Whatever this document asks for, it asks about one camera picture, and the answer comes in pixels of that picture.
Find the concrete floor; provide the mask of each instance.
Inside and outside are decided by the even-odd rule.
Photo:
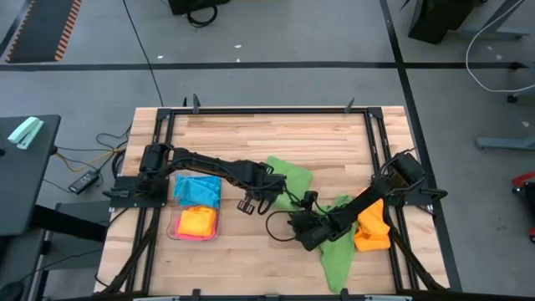
[[[376,0],[233,0],[216,22],[202,29],[173,17],[164,2],[127,0],[141,42],[153,64],[273,61],[394,62],[385,21]],[[462,62],[467,40],[449,36],[437,46],[407,38],[413,4],[388,0],[405,62]],[[502,0],[478,8],[463,26],[485,22]],[[0,37],[23,0],[0,2]],[[526,1],[508,21],[533,31],[535,1]],[[534,60],[535,38],[482,40],[477,62]],[[59,64],[143,64],[145,58],[121,0],[85,0],[69,48]],[[491,87],[532,84],[526,70],[478,69]],[[410,69],[410,87],[440,188],[462,287],[467,292],[535,296],[533,223],[510,192],[510,180],[532,170],[529,152],[478,150],[479,135],[525,137],[535,126],[535,98],[517,104],[481,89],[463,69]],[[181,105],[197,93],[208,105],[405,105],[396,69],[209,69],[157,70],[166,105]],[[159,105],[149,71],[0,72],[0,115],[59,114],[57,145],[96,147],[102,132],[122,133],[135,107]],[[88,161],[94,153],[68,153]],[[67,186],[74,180],[53,158],[46,178]],[[104,172],[103,187],[113,183]],[[104,200],[94,188],[80,196],[44,185],[38,203]],[[54,272],[47,296],[65,298],[92,291],[95,269]]]

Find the black floor stripe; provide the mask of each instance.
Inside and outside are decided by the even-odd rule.
[[[418,147],[418,154],[420,155],[420,161],[428,174],[430,185],[436,187],[435,175],[431,167],[431,159],[427,152],[427,146],[425,144],[424,132],[421,129],[420,117],[416,109],[415,99],[410,88],[409,77],[407,76],[407,70],[405,63],[403,62],[403,56],[401,55],[400,45],[398,38],[395,35],[394,25],[392,23],[392,17],[390,16],[390,10],[386,0],[380,0],[381,10],[383,11],[383,17],[385,18],[385,25],[388,31],[390,39],[390,45],[392,46],[392,52],[394,53],[395,62],[398,64],[398,74],[400,76],[401,87],[405,96],[405,102],[409,113],[410,123],[412,124],[412,130],[415,136],[416,146]],[[461,291],[461,280],[459,279],[459,273],[455,258],[453,256],[453,249],[451,248],[450,237],[446,227],[446,220],[444,219],[444,212],[442,211],[441,203],[437,202],[434,205],[436,212],[434,222],[441,245],[442,257],[444,258],[444,264],[446,265],[446,273],[452,290]]]
[[[13,23],[11,24],[11,27],[9,28],[6,35],[3,37],[2,43],[0,43],[0,56],[3,55],[3,53],[6,52],[6,49],[8,49],[9,42],[11,42],[11,39],[13,35],[17,32],[18,27],[20,26],[20,23],[23,21],[24,16],[26,16],[26,11],[28,10],[28,6],[30,5],[31,0],[25,0],[22,7],[18,11],[17,17],[13,20]]]
[[[470,63],[471,69],[506,69],[506,63]],[[251,62],[152,64],[154,70],[215,69],[397,69],[394,62]],[[464,69],[458,63],[405,63],[405,69]],[[148,70],[147,64],[0,64],[1,71],[124,71]]]

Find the orange towel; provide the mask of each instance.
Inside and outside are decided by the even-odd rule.
[[[354,245],[361,252],[384,250],[390,247],[388,231],[390,227],[383,222],[383,200],[359,214],[359,229],[354,234]]]
[[[192,236],[211,236],[213,224],[216,221],[216,210],[210,207],[189,207],[181,214],[181,220],[176,231],[179,234]]]

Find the table leg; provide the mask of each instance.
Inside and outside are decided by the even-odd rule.
[[[31,227],[40,227],[52,232],[60,232],[80,238],[104,242],[106,227],[89,222],[53,209],[36,205],[33,209]]]

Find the green cloth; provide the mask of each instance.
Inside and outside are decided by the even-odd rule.
[[[279,160],[274,156],[269,156],[266,163],[273,167],[273,173],[285,175],[286,186],[299,200],[302,200],[304,193],[308,190],[312,181],[312,172],[295,166],[286,161]],[[334,207],[341,206],[353,200],[350,196],[341,196],[334,202]],[[283,193],[278,196],[273,205],[278,210],[297,211],[299,207],[292,205],[288,194]],[[331,206],[323,207],[324,211],[332,209]],[[354,233],[357,228],[357,222],[351,227],[351,230],[339,238],[336,242],[324,242],[319,245],[321,252],[321,264],[324,267],[327,284],[333,293],[340,293],[344,288],[345,281],[349,275],[349,268],[354,256]]]
[[[333,207],[341,206],[353,200],[350,196],[340,196],[334,201]],[[322,207],[324,211],[328,211],[333,207]],[[327,284],[333,293],[340,293],[344,288],[345,281],[349,275],[351,262],[354,256],[354,233],[357,229],[357,222],[353,223],[351,230],[345,233],[341,238],[335,242],[324,242],[319,245],[321,252],[321,264],[324,266],[325,277]]]
[[[292,192],[299,200],[303,200],[304,193],[308,190],[308,186],[312,181],[312,172],[274,156],[269,156],[266,163],[273,167],[274,174],[285,175],[288,191]],[[273,205],[278,210],[299,210],[299,207],[292,205],[287,193],[278,196]]]

